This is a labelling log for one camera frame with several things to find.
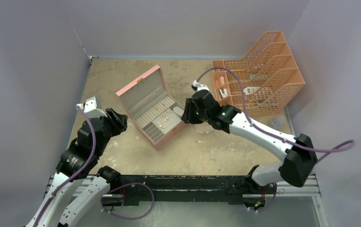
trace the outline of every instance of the orange plastic rack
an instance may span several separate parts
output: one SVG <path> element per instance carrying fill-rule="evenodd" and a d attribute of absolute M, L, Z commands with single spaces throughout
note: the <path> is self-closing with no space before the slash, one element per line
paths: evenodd
<path fill-rule="evenodd" d="M 250 116 L 278 114 L 305 83 L 281 31 L 265 32 L 242 59 L 212 63 L 214 67 L 235 72 L 244 88 L 255 88 L 251 94 L 244 93 L 230 73 L 223 70 L 213 72 L 215 96 L 219 103 L 243 109 L 244 98 Z M 220 93 L 224 89 L 227 97 Z"/>

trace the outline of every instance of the jewelry box lid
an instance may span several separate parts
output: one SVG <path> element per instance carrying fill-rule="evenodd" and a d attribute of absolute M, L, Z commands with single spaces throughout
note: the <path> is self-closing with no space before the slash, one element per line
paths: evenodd
<path fill-rule="evenodd" d="M 167 92 L 161 67 L 156 65 L 120 89 L 116 94 L 122 99 L 125 108 L 130 109 L 156 91 Z"/>

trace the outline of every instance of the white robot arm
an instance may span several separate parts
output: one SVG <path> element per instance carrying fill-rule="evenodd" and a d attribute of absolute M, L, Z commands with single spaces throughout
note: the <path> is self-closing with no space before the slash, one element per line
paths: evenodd
<path fill-rule="evenodd" d="M 206 85 L 197 81 L 193 82 L 195 90 L 192 98 L 186 100 L 185 113 L 182 120 L 185 123 L 199 124 L 208 122 L 214 129 L 225 131 L 243 137 L 263 147 L 274 154 L 280 162 L 264 166 L 256 166 L 252 171 L 252 180 L 260 186 L 269 183 L 286 181 L 289 184 L 302 187 L 307 177 L 313 174 L 317 157 L 314 152 L 302 151 L 301 149 L 286 143 L 299 143 L 302 146 L 312 148 L 308 136 L 301 134 L 298 138 L 293 135 L 274 130 L 247 116 L 239 109 L 219 103 L 213 98 Z M 258 128 L 271 134 L 279 135 L 281 139 L 263 133 Z"/>
<path fill-rule="evenodd" d="M 78 130 L 78 137 L 62 153 L 53 183 L 41 207 L 26 227 L 55 227 L 62 220 L 69 223 L 75 222 L 78 220 L 76 217 L 81 217 L 86 211 L 81 206 L 79 209 L 79 204 L 89 207 L 95 198 L 101 198 L 101 195 L 108 192 L 109 187 L 104 187 L 108 185 L 106 180 L 103 179 L 104 184 L 101 178 L 96 178 L 96 181 L 101 181 L 100 186 L 90 185 L 87 193 L 82 194 L 66 207 L 78 186 L 97 164 L 110 138 L 127 129 L 127 116 L 120 115 L 111 108 L 104 112 L 98 107 L 95 97 L 87 99 L 84 104 L 77 104 L 77 108 L 84 110 L 82 112 L 89 118 L 93 129 L 84 122 Z"/>

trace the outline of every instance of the gray wall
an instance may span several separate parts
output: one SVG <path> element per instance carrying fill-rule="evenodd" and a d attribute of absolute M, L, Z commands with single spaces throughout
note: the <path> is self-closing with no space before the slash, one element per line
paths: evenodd
<path fill-rule="evenodd" d="M 0 0 L 0 227 L 27 224 L 40 206 L 87 72 L 57 0 Z"/>
<path fill-rule="evenodd" d="M 244 56 L 261 34 L 289 37 L 308 0 L 65 0 L 88 55 Z"/>
<path fill-rule="evenodd" d="M 330 226 L 361 226 L 361 1 L 311 0 L 289 39 L 305 87 L 290 103 L 314 146 L 356 139 L 318 167 Z"/>

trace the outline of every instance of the table surface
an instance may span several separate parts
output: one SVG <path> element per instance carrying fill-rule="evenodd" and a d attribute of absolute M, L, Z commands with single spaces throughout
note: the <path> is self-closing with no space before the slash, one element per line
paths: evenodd
<path fill-rule="evenodd" d="M 87 98 L 96 96 L 102 109 L 111 107 L 125 114 L 115 93 L 154 65 L 162 68 L 169 94 L 184 105 L 186 98 L 194 92 L 191 83 L 212 67 L 212 61 L 94 59 L 81 101 L 84 103 Z M 201 82 L 213 89 L 210 74 Z M 285 113 L 282 111 L 279 116 L 284 119 L 284 124 L 278 130 L 291 133 Z M 255 120 L 268 125 L 271 118 L 257 117 Z M 77 114 L 70 140 L 76 137 L 83 121 L 84 118 Z M 157 151 L 129 119 L 127 131 L 111 138 L 90 174 L 95 174 L 103 166 L 110 166 L 122 174 L 245 175 L 254 165 L 277 160 L 270 152 L 244 138 L 222 131 L 201 135 L 192 126 L 183 129 Z"/>

